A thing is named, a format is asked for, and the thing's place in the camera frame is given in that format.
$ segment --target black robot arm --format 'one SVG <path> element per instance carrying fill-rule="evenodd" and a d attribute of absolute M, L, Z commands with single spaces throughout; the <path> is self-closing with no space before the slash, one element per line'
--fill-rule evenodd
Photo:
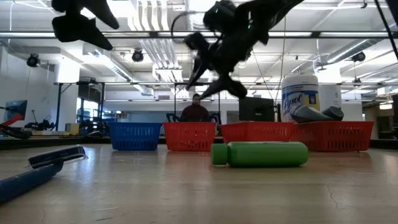
<path fill-rule="evenodd" d="M 214 70 L 220 76 L 202 94 L 201 99 L 222 90 L 238 98 L 244 98 L 247 89 L 229 74 L 239 61 L 250 57 L 254 44 L 268 43 L 268 32 L 286 14 L 303 0 L 253 0 L 235 7 L 231 1 L 221 0 L 209 9 L 203 18 L 204 25 L 221 36 L 213 44 L 199 32 L 189 35 L 184 42 L 191 50 L 197 50 L 195 68 L 187 89 L 193 86 L 206 70 Z"/>

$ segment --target red basket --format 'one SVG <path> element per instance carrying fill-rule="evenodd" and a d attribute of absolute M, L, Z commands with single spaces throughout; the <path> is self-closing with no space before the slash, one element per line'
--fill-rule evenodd
<path fill-rule="evenodd" d="M 295 124 L 292 141 L 302 142 L 313 151 L 366 151 L 369 149 L 372 127 L 373 121 Z"/>
<path fill-rule="evenodd" d="M 213 122 L 163 123 L 167 148 L 171 151 L 210 151 L 214 143 Z"/>
<path fill-rule="evenodd" d="M 225 143 L 234 141 L 289 141 L 293 123 L 242 122 L 221 125 Z"/>

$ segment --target man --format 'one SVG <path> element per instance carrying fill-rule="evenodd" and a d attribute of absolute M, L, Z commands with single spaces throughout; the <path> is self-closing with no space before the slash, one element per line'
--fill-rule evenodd
<path fill-rule="evenodd" d="M 187 106 L 181 114 L 181 121 L 207 122 L 210 121 L 209 111 L 200 105 L 200 95 L 195 93 L 192 98 L 192 105 Z"/>

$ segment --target black monitor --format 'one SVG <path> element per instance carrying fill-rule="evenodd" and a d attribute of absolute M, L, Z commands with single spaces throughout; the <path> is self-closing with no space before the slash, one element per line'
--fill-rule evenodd
<path fill-rule="evenodd" d="M 21 121 L 25 120 L 27 108 L 27 100 L 14 100 L 6 102 L 6 112 L 4 114 L 4 120 L 15 117 L 17 114 L 22 115 Z"/>
<path fill-rule="evenodd" d="M 239 99 L 240 121 L 275 121 L 274 100 L 256 97 Z"/>

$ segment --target dark jacket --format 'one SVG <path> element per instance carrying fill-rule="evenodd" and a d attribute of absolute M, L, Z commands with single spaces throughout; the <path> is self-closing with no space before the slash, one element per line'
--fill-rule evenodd
<path fill-rule="evenodd" d="M 210 121 L 209 111 L 201 105 L 187 106 L 181 114 L 181 121 L 207 122 Z"/>

